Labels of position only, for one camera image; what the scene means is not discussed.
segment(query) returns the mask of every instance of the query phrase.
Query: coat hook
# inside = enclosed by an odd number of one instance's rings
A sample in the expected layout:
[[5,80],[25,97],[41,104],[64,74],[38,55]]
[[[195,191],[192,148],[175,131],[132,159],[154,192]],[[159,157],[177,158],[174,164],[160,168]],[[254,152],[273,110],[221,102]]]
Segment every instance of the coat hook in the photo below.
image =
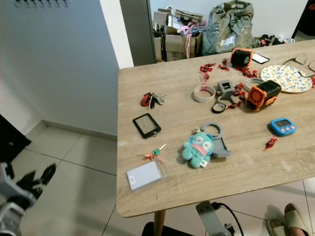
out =
[[30,4],[28,3],[28,0],[24,0],[24,2],[26,3],[26,8],[30,8]]
[[47,3],[48,3],[48,7],[51,8],[51,3],[50,3],[50,0],[46,0]]
[[35,3],[35,0],[31,0],[31,2],[33,3],[33,7],[34,7],[34,8],[37,8],[37,5],[36,5],[36,3]]
[[21,0],[15,0],[14,5],[15,5],[16,7],[20,7],[20,5],[21,5]]
[[67,0],[63,0],[63,1],[64,1],[64,7],[68,7]]
[[59,5],[59,2],[58,2],[58,0],[55,0],[55,2],[56,2],[56,7],[60,7],[60,5]]
[[38,0],[38,1],[40,3],[40,7],[43,8],[44,7],[43,0]]

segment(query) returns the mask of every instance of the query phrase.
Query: blue plush toy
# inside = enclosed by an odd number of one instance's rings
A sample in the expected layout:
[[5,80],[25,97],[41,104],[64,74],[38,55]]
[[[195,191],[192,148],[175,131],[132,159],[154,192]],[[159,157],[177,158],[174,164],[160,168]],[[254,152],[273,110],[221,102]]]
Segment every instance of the blue plush toy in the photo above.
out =
[[189,138],[188,142],[184,143],[184,148],[183,158],[190,160],[194,168],[199,168],[203,160],[210,161],[210,155],[214,148],[213,137],[210,134],[198,131]]

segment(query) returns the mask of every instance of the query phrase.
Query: wooden table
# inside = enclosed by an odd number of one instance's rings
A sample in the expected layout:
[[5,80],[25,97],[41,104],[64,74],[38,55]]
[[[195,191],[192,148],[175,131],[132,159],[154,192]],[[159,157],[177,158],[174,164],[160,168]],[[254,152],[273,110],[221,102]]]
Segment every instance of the wooden table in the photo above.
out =
[[[251,70],[282,64],[298,53],[308,62],[315,60],[315,40],[255,49],[270,58]],[[118,94],[117,211],[123,217],[155,212],[155,235],[161,234],[165,210],[267,188],[315,176],[315,88],[305,93],[281,93],[276,102],[254,113],[245,104],[221,114],[211,112],[212,103],[198,103],[192,91],[200,85],[199,68],[206,63],[220,64],[230,53],[167,63],[122,69]],[[311,73],[303,66],[306,73]],[[241,72],[217,69],[210,73],[209,85],[229,79],[233,85],[244,82]],[[148,112],[140,106],[147,92],[167,94],[165,105],[150,110],[162,127],[152,138],[142,139],[132,119]],[[266,125],[275,118],[289,118],[297,132],[279,138],[275,146],[262,151],[272,137]],[[232,157],[224,161],[212,159],[205,169],[181,164],[182,145],[191,130],[209,121],[224,128],[224,140]],[[161,152],[167,178],[132,192],[126,172],[146,163],[144,154],[166,143]]]

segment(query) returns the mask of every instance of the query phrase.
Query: baseboard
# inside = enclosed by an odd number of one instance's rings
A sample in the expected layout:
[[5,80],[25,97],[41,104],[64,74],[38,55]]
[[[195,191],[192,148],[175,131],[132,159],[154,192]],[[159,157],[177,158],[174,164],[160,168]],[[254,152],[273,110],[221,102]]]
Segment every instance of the baseboard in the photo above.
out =
[[38,135],[41,134],[45,129],[47,128],[46,123],[41,120],[33,129],[30,130],[30,132],[26,135],[26,137],[33,141]]
[[105,133],[101,133],[101,132],[97,132],[97,131],[92,131],[92,130],[74,127],[74,126],[67,125],[67,124],[60,124],[60,123],[56,123],[56,122],[48,121],[48,120],[43,120],[43,122],[45,122],[47,126],[55,127],[58,129],[64,129],[64,130],[68,130],[71,132],[81,133],[81,134],[85,134],[85,135],[89,135],[89,136],[93,136],[93,137],[97,137],[97,138],[102,138],[102,139],[107,139],[107,140],[111,140],[111,141],[117,141],[116,135],[105,134]]

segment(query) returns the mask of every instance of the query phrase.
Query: floral plate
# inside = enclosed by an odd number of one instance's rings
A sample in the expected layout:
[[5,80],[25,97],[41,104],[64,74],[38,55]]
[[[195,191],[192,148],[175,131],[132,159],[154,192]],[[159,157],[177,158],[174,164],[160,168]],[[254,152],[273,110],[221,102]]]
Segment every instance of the floral plate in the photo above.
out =
[[264,81],[272,80],[280,84],[284,92],[305,92],[313,85],[311,78],[302,77],[297,68],[287,65],[268,66],[261,71],[260,77]]

